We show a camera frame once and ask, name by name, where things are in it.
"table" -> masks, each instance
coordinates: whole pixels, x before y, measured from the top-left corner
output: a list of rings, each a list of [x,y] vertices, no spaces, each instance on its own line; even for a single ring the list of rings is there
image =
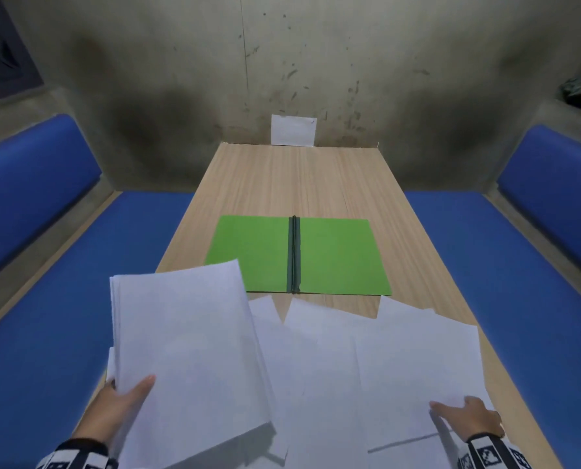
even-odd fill
[[[223,214],[368,219],[392,298],[443,316],[477,321],[377,149],[222,143],[157,272],[201,266]],[[263,294],[250,293],[250,299]],[[284,319],[292,296],[273,294]],[[298,298],[369,318],[378,296]],[[480,330],[488,393],[510,440],[535,468],[561,468],[511,378]]]

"blue seat cushion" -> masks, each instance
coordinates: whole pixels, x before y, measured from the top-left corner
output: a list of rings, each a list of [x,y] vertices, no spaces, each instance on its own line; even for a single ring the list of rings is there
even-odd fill
[[[0,321],[1,468],[70,436],[112,346],[109,277],[153,273],[191,199],[121,194]]]
[[[0,142],[0,268],[101,173],[68,115],[58,115]]]
[[[498,180],[536,225],[581,263],[581,144],[545,126],[525,135]]]
[[[560,462],[581,469],[581,296],[480,194],[406,197]]]

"green folder cover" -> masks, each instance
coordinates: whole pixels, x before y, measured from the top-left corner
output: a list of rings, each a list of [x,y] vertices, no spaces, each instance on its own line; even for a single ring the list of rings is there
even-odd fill
[[[368,220],[222,216],[205,263],[234,259],[247,291],[392,294]]]

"person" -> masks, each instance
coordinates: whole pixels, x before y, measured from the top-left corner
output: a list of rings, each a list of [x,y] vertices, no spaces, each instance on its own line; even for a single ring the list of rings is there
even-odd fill
[[[146,399],[154,382],[155,377],[150,375],[123,395],[116,392],[114,382],[107,383],[71,438],[44,457],[36,469],[117,469],[118,462],[108,456],[110,442],[130,411]],[[479,398],[464,397],[462,408],[439,402],[430,402],[429,406],[466,443],[459,453],[458,469],[532,469],[521,451],[504,441],[499,414],[488,410]]]

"hand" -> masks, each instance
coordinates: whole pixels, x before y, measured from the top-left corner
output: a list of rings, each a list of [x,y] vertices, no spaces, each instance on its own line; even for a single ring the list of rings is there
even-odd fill
[[[123,395],[117,393],[112,381],[106,383],[71,437],[91,438],[109,446],[130,411],[145,401],[155,382],[154,375],[150,375]]]
[[[438,402],[429,402],[429,407],[439,417],[446,419],[464,442],[478,433],[495,434],[499,438],[505,436],[499,414],[496,411],[486,410],[484,402],[476,396],[465,396],[464,408],[447,406]]]

